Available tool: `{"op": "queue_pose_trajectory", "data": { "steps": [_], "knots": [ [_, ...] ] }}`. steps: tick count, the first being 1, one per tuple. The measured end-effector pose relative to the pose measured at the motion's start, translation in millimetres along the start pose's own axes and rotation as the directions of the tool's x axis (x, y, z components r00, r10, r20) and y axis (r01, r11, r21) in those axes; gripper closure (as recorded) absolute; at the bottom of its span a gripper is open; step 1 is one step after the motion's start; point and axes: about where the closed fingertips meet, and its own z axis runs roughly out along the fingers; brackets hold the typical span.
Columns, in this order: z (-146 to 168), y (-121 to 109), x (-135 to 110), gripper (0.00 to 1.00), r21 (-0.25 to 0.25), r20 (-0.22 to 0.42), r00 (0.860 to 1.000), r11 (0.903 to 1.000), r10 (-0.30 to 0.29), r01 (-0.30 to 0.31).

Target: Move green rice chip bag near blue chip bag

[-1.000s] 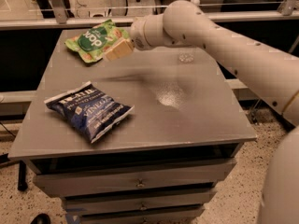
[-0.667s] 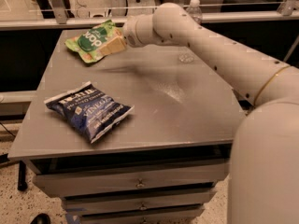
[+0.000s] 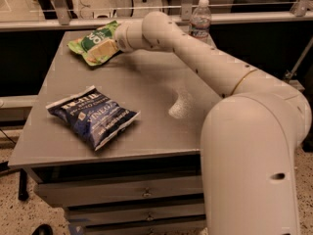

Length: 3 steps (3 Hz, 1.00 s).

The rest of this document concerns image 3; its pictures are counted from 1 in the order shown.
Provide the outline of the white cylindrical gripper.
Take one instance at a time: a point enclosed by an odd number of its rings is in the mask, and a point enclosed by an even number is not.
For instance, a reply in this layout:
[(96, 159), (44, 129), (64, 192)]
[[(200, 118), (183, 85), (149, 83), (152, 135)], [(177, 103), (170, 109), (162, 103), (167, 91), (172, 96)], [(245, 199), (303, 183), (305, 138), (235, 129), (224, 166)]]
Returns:
[(142, 22), (121, 23), (115, 30), (113, 39), (115, 41), (105, 39), (92, 47), (88, 51), (90, 59), (95, 62), (105, 62), (116, 54), (118, 49), (122, 52), (133, 52), (148, 47), (148, 41), (142, 32)]

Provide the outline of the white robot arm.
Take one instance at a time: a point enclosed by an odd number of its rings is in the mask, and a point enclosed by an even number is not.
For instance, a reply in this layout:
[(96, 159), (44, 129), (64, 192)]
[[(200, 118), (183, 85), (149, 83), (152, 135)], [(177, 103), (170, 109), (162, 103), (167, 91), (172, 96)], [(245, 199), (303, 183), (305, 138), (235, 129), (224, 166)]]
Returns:
[(120, 23), (123, 52), (173, 52), (219, 96), (201, 131), (209, 235), (300, 235), (294, 152), (312, 113), (294, 87), (180, 29), (162, 12)]

